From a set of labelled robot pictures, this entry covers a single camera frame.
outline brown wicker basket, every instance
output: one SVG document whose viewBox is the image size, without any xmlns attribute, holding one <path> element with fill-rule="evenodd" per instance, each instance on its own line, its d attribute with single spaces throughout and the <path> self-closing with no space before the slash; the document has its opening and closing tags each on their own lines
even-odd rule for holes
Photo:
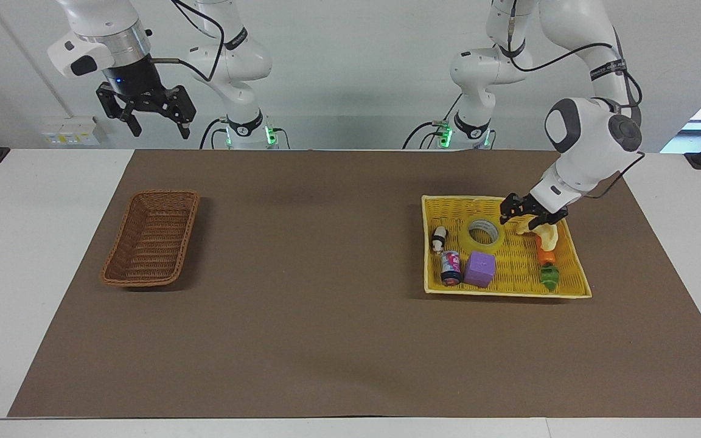
<svg viewBox="0 0 701 438">
<path fill-rule="evenodd" d="M 183 270 L 200 197 L 192 190 L 139 192 L 101 272 L 105 285 L 147 288 L 174 283 Z"/>
</svg>

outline purple cube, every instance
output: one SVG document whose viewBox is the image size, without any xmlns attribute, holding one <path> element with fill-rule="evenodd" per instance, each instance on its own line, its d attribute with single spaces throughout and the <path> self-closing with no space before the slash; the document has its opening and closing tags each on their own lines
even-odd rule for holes
<svg viewBox="0 0 701 438">
<path fill-rule="evenodd" d="M 496 273 L 496 257 L 485 252 L 472 252 L 464 269 L 464 283 L 487 288 Z"/>
</svg>

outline yellow tape roll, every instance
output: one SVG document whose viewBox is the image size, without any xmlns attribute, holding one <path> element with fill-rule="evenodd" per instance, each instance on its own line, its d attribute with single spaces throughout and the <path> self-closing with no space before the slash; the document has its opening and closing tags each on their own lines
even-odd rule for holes
<svg viewBox="0 0 701 438">
<path fill-rule="evenodd" d="M 492 239 L 492 243 L 483 244 L 475 240 L 470 231 L 480 230 L 487 233 Z M 473 251 L 495 254 L 504 242 L 504 230 L 498 221 L 492 221 L 487 216 L 473 216 L 464 223 L 459 234 L 459 244 L 462 252 L 469 254 Z"/>
</svg>

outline white tabletop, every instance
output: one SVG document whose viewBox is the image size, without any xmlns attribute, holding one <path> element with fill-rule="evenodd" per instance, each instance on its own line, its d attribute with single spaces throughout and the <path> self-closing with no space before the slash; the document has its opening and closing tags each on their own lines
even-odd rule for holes
<svg viewBox="0 0 701 438">
<path fill-rule="evenodd" d="M 701 419 L 2 420 L 131 153 L 14 150 L 0 164 L 0 436 L 701 436 Z M 649 155 L 626 180 L 701 311 L 701 172 Z"/>
</svg>

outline yellow wicker basket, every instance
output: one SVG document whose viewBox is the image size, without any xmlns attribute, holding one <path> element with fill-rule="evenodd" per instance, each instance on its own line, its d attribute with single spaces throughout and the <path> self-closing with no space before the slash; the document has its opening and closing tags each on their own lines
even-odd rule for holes
<svg viewBox="0 0 701 438">
<path fill-rule="evenodd" d="M 540 264 L 534 235 L 517 235 L 515 227 L 525 219 L 518 217 L 504 225 L 506 238 L 496 256 L 496 275 L 488 288 L 460 283 L 442 284 L 442 260 L 431 251 L 431 233 L 441 225 L 448 230 L 445 248 L 461 254 L 462 269 L 470 252 L 460 247 L 459 231 L 470 217 L 484 216 L 498 223 L 499 205 L 503 198 L 489 196 L 424 196 L 424 289 L 430 294 L 463 294 L 464 296 L 556 297 L 557 299 L 588 299 L 591 297 L 586 274 L 578 260 L 567 221 L 557 224 L 559 243 L 556 246 L 556 266 L 560 272 L 556 291 L 548 291 L 540 283 Z"/>
</svg>

